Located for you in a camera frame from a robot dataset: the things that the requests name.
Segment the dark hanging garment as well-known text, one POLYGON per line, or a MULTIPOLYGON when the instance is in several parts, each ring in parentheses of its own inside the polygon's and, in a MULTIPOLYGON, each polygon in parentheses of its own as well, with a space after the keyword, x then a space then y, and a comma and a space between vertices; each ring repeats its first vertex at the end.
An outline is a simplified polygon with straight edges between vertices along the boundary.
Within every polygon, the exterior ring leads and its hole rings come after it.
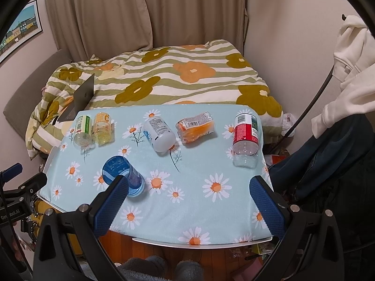
POLYGON ((348 116, 271 166, 275 192, 304 211, 336 217, 345 280, 374 280, 374 131, 348 116))

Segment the cream hooded sweatshirt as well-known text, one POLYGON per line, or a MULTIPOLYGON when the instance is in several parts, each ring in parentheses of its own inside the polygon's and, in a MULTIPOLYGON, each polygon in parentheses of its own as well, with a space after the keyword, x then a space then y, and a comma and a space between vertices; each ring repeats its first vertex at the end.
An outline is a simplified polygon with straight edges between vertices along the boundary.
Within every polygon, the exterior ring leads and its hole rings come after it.
POLYGON ((311 120, 315 138, 345 117, 374 112, 374 37, 360 17, 343 21, 333 57, 341 93, 311 120))

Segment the grey headboard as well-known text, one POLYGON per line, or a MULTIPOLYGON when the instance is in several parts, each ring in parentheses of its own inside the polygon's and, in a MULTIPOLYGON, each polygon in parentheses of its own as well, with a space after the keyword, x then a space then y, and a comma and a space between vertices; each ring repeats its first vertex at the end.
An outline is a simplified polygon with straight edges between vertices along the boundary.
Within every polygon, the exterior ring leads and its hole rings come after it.
POLYGON ((29 117, 42 98, 42 87, 58 67, 71 62, 70 53, 59 49, 26 78, 5 105, 3 115, 22 139, 25 139, 29 117))

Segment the striped floral duvet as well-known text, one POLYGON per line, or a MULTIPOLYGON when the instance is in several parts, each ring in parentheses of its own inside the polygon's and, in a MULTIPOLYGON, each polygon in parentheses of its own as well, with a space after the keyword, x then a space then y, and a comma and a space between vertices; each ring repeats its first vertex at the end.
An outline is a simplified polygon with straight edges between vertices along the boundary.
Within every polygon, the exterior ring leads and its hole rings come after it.
POLYGON ((275 143, 284 128, 285 114, 266 81, 224 39, 199 45, 169 46, 121 53, 108 60, 53 66, 43 95, 32 111, 25 133, 30 158, 48 154, 70 124, 56 118, 73 100, 76 89, 94 78, 89 108, 162 104, 237 104, 259 115, 266 143, 275 143))

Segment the red label clear bottle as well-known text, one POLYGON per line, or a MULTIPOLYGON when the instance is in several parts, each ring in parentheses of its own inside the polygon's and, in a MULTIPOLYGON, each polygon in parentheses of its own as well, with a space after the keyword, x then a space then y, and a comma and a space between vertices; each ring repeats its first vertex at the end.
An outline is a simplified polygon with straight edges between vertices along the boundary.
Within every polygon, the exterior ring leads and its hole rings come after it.
POLYGON ((254 114, 241 113, 235 117, 232 149, 235 166, 249 169, 256 167, 259 134, 257 117, 254 114))

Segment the white bottle blue label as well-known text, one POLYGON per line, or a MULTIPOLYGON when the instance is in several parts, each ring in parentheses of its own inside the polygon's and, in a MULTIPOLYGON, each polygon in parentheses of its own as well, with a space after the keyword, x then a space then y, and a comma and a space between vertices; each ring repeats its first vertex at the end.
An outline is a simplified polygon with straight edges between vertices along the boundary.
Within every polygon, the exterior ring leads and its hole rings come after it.
POLYGON ((174 145, 176 137, 167 123, 158 116, 145 121, 142 132, 155 152, 164 154, 174 145))

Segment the grey laptop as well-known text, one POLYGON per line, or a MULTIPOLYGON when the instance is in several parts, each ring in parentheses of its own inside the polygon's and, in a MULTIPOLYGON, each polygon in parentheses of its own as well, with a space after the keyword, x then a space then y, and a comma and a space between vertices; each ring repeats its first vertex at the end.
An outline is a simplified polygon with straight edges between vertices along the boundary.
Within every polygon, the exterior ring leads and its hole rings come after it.
POLYGON ((85 110, 94 95, 94 75, 89 76, 85 82, 75 90, 73 101, 57 119, 58 122, 73 121, 76 115, 85 110))

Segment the blue label clear cup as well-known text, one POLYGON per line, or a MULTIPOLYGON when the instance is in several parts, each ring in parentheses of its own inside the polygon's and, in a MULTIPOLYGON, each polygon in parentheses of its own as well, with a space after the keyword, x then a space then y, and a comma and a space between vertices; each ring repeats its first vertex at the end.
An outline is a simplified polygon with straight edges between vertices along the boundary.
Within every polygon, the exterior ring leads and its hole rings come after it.
POLYGON ((118 176, 123 176, 128 181, 128 197, 138 197, 144 191, 144 177, 125 157, 120 155, 109 158, 102 168, 102 178, 108 185, 118 176))

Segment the white table edge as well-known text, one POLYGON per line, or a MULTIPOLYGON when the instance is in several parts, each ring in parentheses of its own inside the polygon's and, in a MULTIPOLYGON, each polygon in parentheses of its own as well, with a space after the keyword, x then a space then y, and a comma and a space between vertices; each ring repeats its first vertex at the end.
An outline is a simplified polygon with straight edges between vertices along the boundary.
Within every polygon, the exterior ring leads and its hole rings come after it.
POLYGON ((48 182, 40 196, 61 211, 90 203, 107 189, 105 162, 125 157, 144 177, 144 191, 127 197, 111 230, 145 241, 181 246, 251 243, 269 239, 270 231, 248 191, 254 175, 268 176, 257 157, 254 169, 233 165, 229 145, 218 148, 178 146, 158 155, 151 148, 94 149, 81 154, 63 144, 46 165, 48 182))

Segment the framed picture on wall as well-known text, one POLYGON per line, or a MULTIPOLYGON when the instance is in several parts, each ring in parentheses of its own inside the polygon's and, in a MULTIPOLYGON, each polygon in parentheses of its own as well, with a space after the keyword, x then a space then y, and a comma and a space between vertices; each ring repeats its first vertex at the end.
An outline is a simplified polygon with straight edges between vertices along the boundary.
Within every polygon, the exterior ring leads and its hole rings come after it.
POLYGON ((23 8, 1 41, 1 62, 42 31, 38 2, 34 0, 23 8))

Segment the orange label clear bottle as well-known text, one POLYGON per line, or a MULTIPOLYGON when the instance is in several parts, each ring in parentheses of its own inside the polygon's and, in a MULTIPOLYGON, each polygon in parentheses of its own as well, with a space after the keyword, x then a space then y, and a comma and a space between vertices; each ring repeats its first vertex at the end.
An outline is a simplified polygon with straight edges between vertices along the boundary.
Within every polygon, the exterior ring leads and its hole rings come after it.
POLYGON ((113 141, 111 116, 106 112, 99 112, 94 118, 93 136, 99 147, 113 141))

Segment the daisy print blue tablecloth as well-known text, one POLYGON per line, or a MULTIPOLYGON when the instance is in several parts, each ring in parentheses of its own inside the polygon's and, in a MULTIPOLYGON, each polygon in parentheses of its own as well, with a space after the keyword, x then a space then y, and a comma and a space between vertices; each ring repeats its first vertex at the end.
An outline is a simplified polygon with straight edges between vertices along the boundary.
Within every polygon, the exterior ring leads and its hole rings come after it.
POLYGON ((114 141, 80 150, 70 128, 52 151, 47 184, 39 196, 60 211, 89 204, 109 186, 104 164, 120 157, 144 177, 144 191, 127 197, 111 230, 144 240, 182 245, 233 244, 269 239, 271 234, 249 192, 250 179, 269 180, 262 153, 251 168, 233 164, 235 118, 248 108, 224 104, 186 104, 107 108, 114 141), (151 114, 171 128, 186 117, 208 112, 215 130, 194 143, 176 141, 157 154, 142 126, 151 114))

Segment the green label clear bottle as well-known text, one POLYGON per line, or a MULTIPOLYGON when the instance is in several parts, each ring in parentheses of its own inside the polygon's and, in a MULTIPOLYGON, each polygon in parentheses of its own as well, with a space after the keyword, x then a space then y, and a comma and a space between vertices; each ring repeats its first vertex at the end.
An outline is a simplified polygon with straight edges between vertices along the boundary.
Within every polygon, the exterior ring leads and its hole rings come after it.
POLYGON ((92 119, 88 115, 81 115, 76 119, 74 143, 85 148, 92 143, 92 119))

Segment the beige curtain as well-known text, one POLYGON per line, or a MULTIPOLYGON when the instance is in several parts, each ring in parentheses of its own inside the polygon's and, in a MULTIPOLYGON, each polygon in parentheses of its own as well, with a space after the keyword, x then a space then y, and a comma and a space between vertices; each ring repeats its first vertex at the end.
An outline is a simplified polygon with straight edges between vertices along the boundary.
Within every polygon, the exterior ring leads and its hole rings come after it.
POLYGON ((56 46, 73 60, 225 39, 244 47, 247 0, 45 0, 56 46))

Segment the orange wrapped clear cup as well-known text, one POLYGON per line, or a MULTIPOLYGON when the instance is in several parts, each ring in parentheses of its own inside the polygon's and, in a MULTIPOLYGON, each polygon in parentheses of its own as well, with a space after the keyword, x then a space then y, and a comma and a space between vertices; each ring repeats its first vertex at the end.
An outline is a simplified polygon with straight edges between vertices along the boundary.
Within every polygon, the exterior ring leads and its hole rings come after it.
POLYGON ((194 117, 186 117, 175 125, 181 142, 186 145, 215 131, 214 118, 209 112, 204 112, 194 117))

